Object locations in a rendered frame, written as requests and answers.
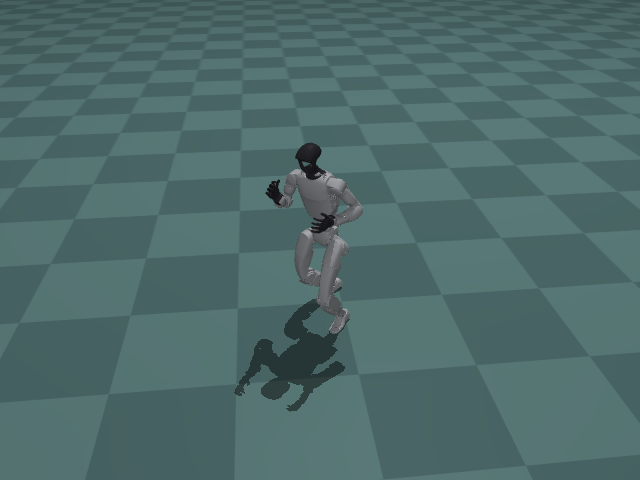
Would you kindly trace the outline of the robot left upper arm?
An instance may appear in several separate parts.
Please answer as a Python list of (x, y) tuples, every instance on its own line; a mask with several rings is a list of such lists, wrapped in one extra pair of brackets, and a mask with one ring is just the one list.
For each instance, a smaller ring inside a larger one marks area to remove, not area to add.
[(348, 189), (347, 183), (342, 179), (329, 178), (326, 186), (333, 195), (338, 196), (345, 204), (349, 205), (347, 207), (348, 210), (353, 210), (355, 207), (361, 206), (356, 197)]

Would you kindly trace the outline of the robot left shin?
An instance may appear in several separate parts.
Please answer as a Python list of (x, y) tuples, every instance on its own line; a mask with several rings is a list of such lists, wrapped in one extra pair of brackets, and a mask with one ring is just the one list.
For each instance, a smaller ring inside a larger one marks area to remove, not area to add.
[[(334, 296), (334, 294), (331, 294), (331, 297), (329, 298), (328, 302), (326, 302), (326, 306), (327, 308), (324, 308), (321, 306), (320, 309), (322, 309), (323, 311), (331, 314), (331, 315), (335, 315), (335, 316), (339, 316), (339, 317), (344, 317), (345, 316), (345, 311), (341, 308), (341, 304), (339, 302), (339, 300)], [(343, 316), (341, 316), (341, 315)]]

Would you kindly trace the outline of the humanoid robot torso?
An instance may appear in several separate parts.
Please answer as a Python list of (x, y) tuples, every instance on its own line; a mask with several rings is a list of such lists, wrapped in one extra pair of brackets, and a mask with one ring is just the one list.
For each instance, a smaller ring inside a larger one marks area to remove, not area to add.
[[(326, 171), (324, 174), (322, 175), (318, 172), (314, 176), (321, 176), (318, 179), (310, 180), (306, 177), (306, 173), (301, 169), (296, 177), (298, 191), (304, 207), (311, 218), (324, 219), (325, 217), (322, 216), (321, 213), (325, 213), (326, 215), (335, 215), (340, 204), (339, 197), (333, 195), (326, 186), (329, 178), (335, 177), (329, 171)], [(316, 222), (319, 224), (322, 223), (319, 221)], [(320, 226), (314, 225), (313, 227)], [(318, 231), (316, 229), (312, 230)], [(332, 226), (321, 233), (312, 232), (313, 239), (322, 246), (328, 246), (328, 243), (332, 240), (333, 236), (338, 236), (338, 231), (337, 226)]]

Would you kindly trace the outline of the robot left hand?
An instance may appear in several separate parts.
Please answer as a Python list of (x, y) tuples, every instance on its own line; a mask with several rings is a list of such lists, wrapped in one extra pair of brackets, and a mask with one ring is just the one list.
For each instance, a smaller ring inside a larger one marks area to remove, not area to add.
[(335, 216), (333, 216), (333, 215), (327, 216), (325, 213), (321, 213), (321, 215), (324, 216), (325, 218), (324, 219), (313, 218), (313, 219), (316, 220), (316, 221), (322, 222), (322, 223), (320, 223), (320, 224), (319, 223), (314, 223), (314, 222), (311, 223), (313, 225), (320, 226), (320, 227), (311, 226), (312, 229), (316, 229), (318, 231), (311, 230), (311, 232), (313, 232), (313, 233), (321, 233), (321, 232), (327, 230), (328, 228), (330, 228), (330, 227), (332, 227), (334, 225)]

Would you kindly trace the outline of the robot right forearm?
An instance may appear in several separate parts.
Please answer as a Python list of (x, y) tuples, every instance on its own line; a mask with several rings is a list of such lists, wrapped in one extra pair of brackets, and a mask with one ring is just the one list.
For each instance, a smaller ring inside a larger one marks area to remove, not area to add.
[(284, 196), (284, 197), (282, 196), (282, 198), (281, 198), (281, 200), (279, 201), (279, 203), (280, 203), (280, 205), (277, 205), (277, 204), (274, 202), (274, 205), (275, 205), (275, 206), (277, 206), (277, 207), (279, 207), (279, 208), (285, 208), (285, 207), (288, 205), (288, 200), (287, 200), (287, 198), (286, 198), (285, 196)]

